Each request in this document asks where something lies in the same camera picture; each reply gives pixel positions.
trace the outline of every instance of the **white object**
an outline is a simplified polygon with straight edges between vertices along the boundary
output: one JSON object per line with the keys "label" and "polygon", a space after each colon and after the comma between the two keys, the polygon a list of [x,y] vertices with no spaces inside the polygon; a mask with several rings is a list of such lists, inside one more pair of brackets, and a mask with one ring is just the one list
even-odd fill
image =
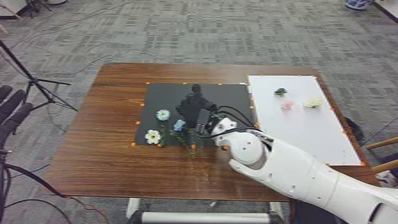
{"label": "white object", "polygon": [[[237,122],[224,118],[217,124],[212,135],[217,135],[226,130],[237,127]],[[247,132],[233,132],[221,135],[215,140],[215,145],[231,147],[231,154],[240,163],[253,165],[263,155],[262,141],[258,137]]]}
{"label": "white object", "polygon": [[68,0],[48,0],[50,5],[61,5],[68,2]]}
{"label": "white object", "polygon": [[27,0],[0,0],[0,5],[8,7],[8,9],[0,8],[0,16],[15,16],[27,6]]}
{"label": "white object", "polygon": [[324,104],[324,100],[322,100],[322,98],[313,98],[313,99],[310,99],[308,102],[304,103],[304,107],[308,107],[308,108],[317,108],[317,107],[322,106],[322,104]]}
{"label": "white object", "polygon": [[[127,217],[130,218],[141,207],[141,199],[130,198]],[[267,224],[271,216],[267,213],[178,213],[144,212],[143,223],[224,223],[224,224]]]}
{"label": "white object", "polygon": [[[356,149],[343,132],[340,120],[313,76],[249,76],[256,115],[262,130],[295,145],[331,165],[361,165]],[[285,88],[285,97],[274,91]],[[311,98],[324,101],[322,107],[306,108]],[[292,110],[283,110],[283,101],[294,101]]]}
{"label": "white object", "polygon": [[157,112],[157,118],[160,121],[167,121],[171,118],[171,111],[169,110],[160,110]]}
{"label": "white object", "polygon": [[377,180],[382,187],[391,187],[391,188],[398,187],[398,180],[390,170],[386,170],[384,172],[377,174]]}
{"label": "white object", "polygon": [[398,18],[398,1],[397,0],[377,0],[377,4]]}
{"label": "white object", "polygon": [[[315,156],[285,141],[256,130],[249,130],[247,133],[269,144],[271,149],[260,145],[265,158],[260,169],[253,169],[240,163],[242,158],[237,155],[244,158],[246,155],[233,154],[230,165],[237,172],[285,196],[326,209],[350,224],[395,224],[398,219],[398,190],[384,189],[363,183],[340,173],[317,160]],[[223,136],[223,141],[214,138],[217,145],[230,145],[233,149],[237,136],[230,134]]]}
{"label": "white object", "polygon": [[150,130],[146,134],[148,144],[159,144],[162,136],[157,130]]}
{"label": "white object", "polygon": [[370,8],[374,2],[375,0],[345,0],[345,6],[349,9],[363,11]]}

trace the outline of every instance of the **white board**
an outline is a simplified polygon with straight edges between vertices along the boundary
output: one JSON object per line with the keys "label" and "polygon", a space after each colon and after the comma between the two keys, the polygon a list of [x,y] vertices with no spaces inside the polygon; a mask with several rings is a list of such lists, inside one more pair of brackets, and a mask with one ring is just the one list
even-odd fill
{"label": "white board", "polygon": [[[249,76],[256,116],[265,133],[295,145],[331,165],[361,165],[356,149],[317,78],[313,76]],[[285,88],[285,96],[274,94]],[[311,98],[324,99],[317,108],[304,107]],[[283,103],[294,101],[292,110]]]}

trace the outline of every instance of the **small toy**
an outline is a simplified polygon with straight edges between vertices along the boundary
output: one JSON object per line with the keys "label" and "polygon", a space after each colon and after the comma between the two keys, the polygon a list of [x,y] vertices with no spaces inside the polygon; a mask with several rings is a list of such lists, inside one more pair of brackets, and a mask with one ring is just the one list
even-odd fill
{"label": "small toy", "polygon": [[171,111],[169,110],[160,110],[157,112],[157,118],[160,121],[167,121],[171,118]]}
{"label": "small toy", "polygon": [[311,98],[304,103],[304,107],[317,108],[322,106],[322,104],[324,104],[322,98]]}
{"label": "small toy", "polygon": [[148,134],[146,134],[146,141],[148,141],[148,144],[159,144],[159,141],[160,141],[160,133],[157,130],[148,130]]}
{"label": "small toy", "polygon": [[285,110],[292,110],[294,104],[295,104],[294,101],[287,101],[287,102],[283,103],[283,109],[285,109]]}
{"label": "small toy", "polygon": [[287,89],[279,88],[278,91],[276,91],[276,95],[285,96],[285,93],[288,93]]}

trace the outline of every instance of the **gray carpet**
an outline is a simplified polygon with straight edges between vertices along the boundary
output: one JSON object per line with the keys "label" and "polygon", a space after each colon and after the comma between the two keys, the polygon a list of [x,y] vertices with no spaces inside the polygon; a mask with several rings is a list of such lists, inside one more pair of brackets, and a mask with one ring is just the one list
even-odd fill
{"label": "gray carpet", "polygon": [[[70,82],[59,94],[80,107],[100,67],[111,62],[310,65],[320,72],[347,117],[366,137],[398,116],[398,26],[375,8],[354,12],[343,0],[70,0],[24,21],[2,21],[0,39],[32,73]],[[27,79],[0,59],[0,83],[25,88]],[[43,100],[34,92],[31,101]],[[11,137],[9,163],[36,169],[52,163],[75,112],[59,106],[38,110]],[[375,140],[398,135],[398,122]],[[397,151],[386,147],[377,156]],[[370,164],[375,155],[366,152]],[[9,202],[48,199],[73,223],[102,217],[70,200],[50,196],[27,177],[13,179]],[[125,223],[127,199],[88,198]],[[146,200],[150,211],[251,211],[267,203]],[[66,223],[36,202],[8,209],[6,223]]]}

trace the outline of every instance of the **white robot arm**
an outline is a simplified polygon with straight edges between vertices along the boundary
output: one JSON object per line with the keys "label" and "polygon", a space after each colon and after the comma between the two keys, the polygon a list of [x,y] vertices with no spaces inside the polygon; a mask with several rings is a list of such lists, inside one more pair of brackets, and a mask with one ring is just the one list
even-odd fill
{"label": "white robot arm", "polygon": [[224,118],[212,136],[217,146],[231,148],[230,165],[237,172],[350,224],[398,223],[398,189],[363,183],[283,140],[258,130],[233,132],[235,128],[237,122]]}

